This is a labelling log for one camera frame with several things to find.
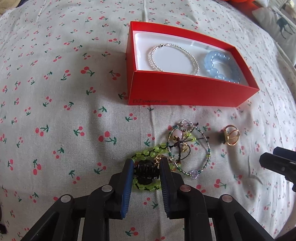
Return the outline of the black hair claw clip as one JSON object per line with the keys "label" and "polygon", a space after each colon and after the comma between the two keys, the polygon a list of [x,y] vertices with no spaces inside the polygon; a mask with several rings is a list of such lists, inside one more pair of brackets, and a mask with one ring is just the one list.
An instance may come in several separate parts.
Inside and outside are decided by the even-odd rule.
{"label": "black hair claw clip", "polygon": [[134,176],[141,185],[149,185],[159,178],[158,165],[152,160],[140,160],[134,167]]}

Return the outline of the cherry print bed sheet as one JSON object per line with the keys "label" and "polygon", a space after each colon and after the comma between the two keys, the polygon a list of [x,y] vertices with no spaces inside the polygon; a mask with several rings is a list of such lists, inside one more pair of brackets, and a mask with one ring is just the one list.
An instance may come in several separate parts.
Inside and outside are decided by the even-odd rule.
{"label": "cherry print bed sheet", "polygon": [[[131,21],[235,46],[259,86],[237,108],[129,106]],[[274,238],[295,227],[292,184],[259,157],[295,150],[295,69],[272,37],[223,1],[28,1],[1,16],[1,240],[21,240],[63,194],[90,194],[125,159],[199,125],[181,168],[202,193],[232,195]]]}

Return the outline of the red cardboard box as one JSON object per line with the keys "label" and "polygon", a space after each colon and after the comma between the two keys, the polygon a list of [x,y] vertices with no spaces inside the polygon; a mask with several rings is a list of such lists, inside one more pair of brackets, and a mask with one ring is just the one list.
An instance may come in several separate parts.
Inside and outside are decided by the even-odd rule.
{"label": "red cardboard box", "polygon": [[147,22],[130,23],[126,76],[130,105],[235,108],[259,90],[233,45]]}

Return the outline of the deer print pillow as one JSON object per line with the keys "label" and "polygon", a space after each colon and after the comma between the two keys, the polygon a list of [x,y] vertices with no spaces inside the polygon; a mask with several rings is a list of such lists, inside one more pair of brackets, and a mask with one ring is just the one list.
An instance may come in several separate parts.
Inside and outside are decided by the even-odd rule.
{"label": "deer print pillow", "polygon": [[273,6],[258,8],[252,14],[295,66],[295,24]]}

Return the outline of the orange plush pumpkin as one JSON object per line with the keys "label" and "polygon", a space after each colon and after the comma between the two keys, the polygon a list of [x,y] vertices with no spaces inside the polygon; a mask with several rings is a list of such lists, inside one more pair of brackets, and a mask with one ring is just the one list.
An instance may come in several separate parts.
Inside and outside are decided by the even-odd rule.
{"label": "orange plush pumpkin", "polygon": [[253,11],[263,7],[260,3],[254,0],[226,0],[226,2],[249,18],[253,17]]}

